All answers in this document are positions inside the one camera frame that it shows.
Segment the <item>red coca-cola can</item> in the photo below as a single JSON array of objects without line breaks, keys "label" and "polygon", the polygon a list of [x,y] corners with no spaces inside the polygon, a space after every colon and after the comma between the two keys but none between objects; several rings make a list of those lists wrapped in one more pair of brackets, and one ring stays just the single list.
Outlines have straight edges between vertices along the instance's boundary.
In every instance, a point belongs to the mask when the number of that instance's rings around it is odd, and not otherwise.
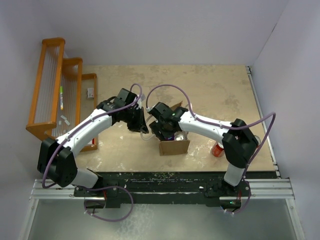
[{"label": "red coca-cola can", "polygon": [[222,157],[224,155],[223,146],[219,142],[216,142],[211,149],[211,154],[216,158]]}]

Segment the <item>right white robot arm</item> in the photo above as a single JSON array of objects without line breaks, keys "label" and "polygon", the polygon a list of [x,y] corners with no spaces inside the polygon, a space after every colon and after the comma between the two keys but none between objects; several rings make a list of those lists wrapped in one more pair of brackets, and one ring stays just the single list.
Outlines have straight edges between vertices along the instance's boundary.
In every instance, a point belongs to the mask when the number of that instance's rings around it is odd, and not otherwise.
[{"label": "right white robot arm", "polygon": [[188,132],[221,144],[228,161],[222,190],[228,196],[233,196],[240,190],[240,181],[245,174],[247,164],[259,145],[255,135],[243,120],[237,118],[229,122],[207,117],[200,119],[199,115],[192,114],[185,107],[178,106],[171,109],[162,102],[148,108],[147,112],[155,118],[149,127],[161,141],[177,132]]}]

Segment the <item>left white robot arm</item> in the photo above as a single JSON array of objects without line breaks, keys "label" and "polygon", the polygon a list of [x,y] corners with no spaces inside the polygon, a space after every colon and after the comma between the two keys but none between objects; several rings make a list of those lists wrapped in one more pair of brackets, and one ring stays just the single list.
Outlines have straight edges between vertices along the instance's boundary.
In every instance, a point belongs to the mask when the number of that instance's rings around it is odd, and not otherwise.
[{"label": "left white robot arm", "polygon": [[143,93],[135,94],[122,88],[118,95],[100,102],[89,116],[65,134],[46,138],[40,146],[37,170],[43,174],[42,187],[48,189],[46,179],[54,185],[80,186],[91,196],[103,191],[102,177],[90,169],[79,168],[76,157],[101,132],[118,122],[127,124],[131,132],[148,133],[142,106]]}]

